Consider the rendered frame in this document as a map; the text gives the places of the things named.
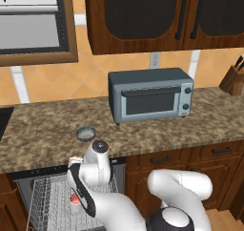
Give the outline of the brown wall cupboard door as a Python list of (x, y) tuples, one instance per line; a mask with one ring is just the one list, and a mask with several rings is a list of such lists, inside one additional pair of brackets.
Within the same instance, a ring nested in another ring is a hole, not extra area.
[(196, 39), (191, 39), (194, 18), (191, 0), (184, 50), (244, 48), (244, 0), (204, 0)]
[(179, 51), (175, 39), (181, 0), (85, 0), (91, 52), (99, 54)]

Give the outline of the small grey bowl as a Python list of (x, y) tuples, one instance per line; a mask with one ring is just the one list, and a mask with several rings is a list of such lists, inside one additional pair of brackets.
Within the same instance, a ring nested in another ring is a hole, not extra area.
[(82, 142), (92, 141), (96, 136), (96, 131), (91, 126), (84, 126), (76, 131), (76, 137)]

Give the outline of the brown base cupboard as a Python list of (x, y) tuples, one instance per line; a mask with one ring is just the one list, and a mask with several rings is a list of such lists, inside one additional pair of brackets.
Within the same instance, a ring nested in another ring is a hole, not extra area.
[(26, 231), (28, 213), (10, 174), (0, 174), (0, 231)]

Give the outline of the wooden knife block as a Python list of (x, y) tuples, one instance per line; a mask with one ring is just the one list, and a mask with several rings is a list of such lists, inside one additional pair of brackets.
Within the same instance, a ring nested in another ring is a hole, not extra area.
[(234, 66), (227, 71), (226, 75), (219, 84), (219, 88), (231, 96), (241, 95), (242, 85), (244, 84), (244, 70), (240, 72)]

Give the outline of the black dishwasher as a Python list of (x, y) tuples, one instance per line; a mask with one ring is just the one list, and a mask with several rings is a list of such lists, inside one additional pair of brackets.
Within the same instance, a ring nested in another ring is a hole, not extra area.
[(33, 185), (36, 180), (45, 179), (47, 177), (54, 177), (65, 175), (67, 176), (68, 167), (66, 165), (54, 166), (48, 168), (40, 168), (22, 172), (11, 173), (13, 181), (17, 184), (21, 197), (28, 213), (31, 207), (31, 196), (33, 192)]

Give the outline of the brown framed window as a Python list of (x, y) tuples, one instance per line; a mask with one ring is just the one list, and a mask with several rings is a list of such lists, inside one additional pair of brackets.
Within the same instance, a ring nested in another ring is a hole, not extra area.
[(78, 60), (72, 0), (56, 12), (0, 14), (0, 67)]

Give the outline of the brown base cupboard door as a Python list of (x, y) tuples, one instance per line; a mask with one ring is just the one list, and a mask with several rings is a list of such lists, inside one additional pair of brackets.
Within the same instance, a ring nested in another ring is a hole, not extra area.
[(186, 170), (186, 164), (159, 165), (153, 167), (139, 167), (136, 157), (127, 160), (125, 172), (125, 194), (135, 204), (143, 217), (152, 215), (161, 206), (161, 200), (150, 193), (147, 177), (152, 170)]
[(219, 208), (233, 179), (241, 157), (222, 158), (200, 163), (191, 163), (190, 171), (207, 175), (213, 184), (213, 192), (203, 201), (206, 209)]

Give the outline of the grey toaster oven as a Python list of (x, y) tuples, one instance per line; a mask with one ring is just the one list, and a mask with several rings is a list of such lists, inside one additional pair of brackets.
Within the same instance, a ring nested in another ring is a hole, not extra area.
[(188, 116), (193, 79), (180, 68), (111, 72), (109, 104), (114, 122)]

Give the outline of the brown wooden drawer front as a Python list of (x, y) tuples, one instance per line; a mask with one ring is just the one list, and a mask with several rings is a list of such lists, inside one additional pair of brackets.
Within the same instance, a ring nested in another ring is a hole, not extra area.
[[(231, 147), (233, 150), (229, 153), (213, 154), (212, 149), (225, 149)], [(242, 156), (244, 154), (244, 140), (221, 142), (217, 144), (197, 146), (193, 148), (191, 162), (201, 162), (204, 160), (212, 160), (216, 158), (227, 158)]]
[[(170, 168), (173, 166), (185, 166), (191, 157), (192, 148), (184, 148), (177, 150), (161, 151), (155, 153), (148, 153), (143, 155), (126, 157), (126, 171), (135, 172), (149, 169)], [(150, 158), (164, 158), (165, 156), (171, 156), (170, 161), (163, 162), (161, 164), (151, 164)]]

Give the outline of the toaster oven glass door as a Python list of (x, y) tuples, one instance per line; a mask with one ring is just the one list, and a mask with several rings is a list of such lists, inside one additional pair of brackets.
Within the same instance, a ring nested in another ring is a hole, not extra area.
[(139, 115), (172, 111), (176, 94), (179, 93), (125, 97), (126, 114)]

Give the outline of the black sink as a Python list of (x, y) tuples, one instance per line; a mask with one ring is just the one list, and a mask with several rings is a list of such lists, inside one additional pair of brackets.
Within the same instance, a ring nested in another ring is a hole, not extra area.
[(2, 139), (2, 136), (5, 133), (13, 110), (13, 107), (0, 108), (0, 140)]

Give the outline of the white wall socket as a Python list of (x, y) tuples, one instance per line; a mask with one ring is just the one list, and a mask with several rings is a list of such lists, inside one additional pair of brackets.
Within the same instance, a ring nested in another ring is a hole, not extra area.
[(150, 68), (151, 69), (159, 69), (160, 68), (160, 52), (152, 52), (150, 56)]

